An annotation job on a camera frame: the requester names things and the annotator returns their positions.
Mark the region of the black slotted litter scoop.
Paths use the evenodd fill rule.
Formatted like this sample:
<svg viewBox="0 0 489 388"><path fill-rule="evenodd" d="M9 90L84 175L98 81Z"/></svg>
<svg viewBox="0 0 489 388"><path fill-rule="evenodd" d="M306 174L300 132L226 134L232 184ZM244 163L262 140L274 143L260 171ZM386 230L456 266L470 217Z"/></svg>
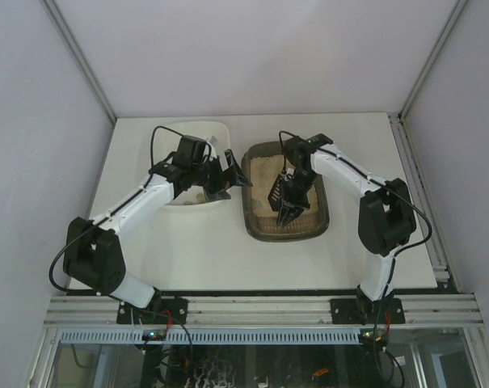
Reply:
<svg viewBox="0 0 489 388"><path fill-rule="evenodd" d="M284 200L282 189L284 186L285 178L286 178L286 174L280 173L276 177L272 185L272 188L268 194L268 203L273 212L279 212L282 207L283 200Z"/></svg>

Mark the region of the brown translucent litter box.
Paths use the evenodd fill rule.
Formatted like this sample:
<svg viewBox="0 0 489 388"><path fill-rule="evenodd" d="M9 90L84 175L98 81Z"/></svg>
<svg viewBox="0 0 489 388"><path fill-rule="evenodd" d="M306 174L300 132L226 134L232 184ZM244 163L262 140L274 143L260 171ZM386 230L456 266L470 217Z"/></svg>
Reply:
<svg viewBox="0 0 489 388"><path fill-rule="evenodd" d="M268 194L283 167L283 156L278 141L253 145L242 157L244 174L252 182L242 189L242 210L247 233L261 242L291 242L316 238L330 224L327 194L321 178L316 179L308 192L310 208L286 227L276 224L277 212L268 203ZM253 201L262 203L255 208Z"/></svg>

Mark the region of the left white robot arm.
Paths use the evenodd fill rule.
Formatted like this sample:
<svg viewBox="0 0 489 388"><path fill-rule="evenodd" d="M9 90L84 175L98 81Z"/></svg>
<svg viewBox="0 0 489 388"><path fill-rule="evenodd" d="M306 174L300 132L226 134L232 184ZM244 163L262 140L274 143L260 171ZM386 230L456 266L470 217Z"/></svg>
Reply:
<svg viewBox="0 0 489 388"><path fill-rule="evenodd" d="M225 151L225 158L228 167L223 169L218 156L176 150L154 164L139 188L113 208L92 219L75 218L61 253L64 273L101 296L148 309L160 298L159 290L126 268L122 238L193 186L215 201L228 199L233 186L250 187L232 150Z"/></svg>

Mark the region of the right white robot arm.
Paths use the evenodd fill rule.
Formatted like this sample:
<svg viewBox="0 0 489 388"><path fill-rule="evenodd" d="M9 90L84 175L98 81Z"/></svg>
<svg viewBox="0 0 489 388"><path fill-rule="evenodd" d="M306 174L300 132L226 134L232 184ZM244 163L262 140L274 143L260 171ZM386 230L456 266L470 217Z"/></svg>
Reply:
<svg viewBox="0 0 489 388"><path fill-rule="evenodd" d="M396 249L409 243L416 230L407 184L356 165L322 133L308 139L292 134L280 141L280 150L284 166L268 197L278 226L288 226L310 209L308 192L319 177L339 185L357 201L357 233L367 252L357 299L367 314L391 293Z"/></svg>

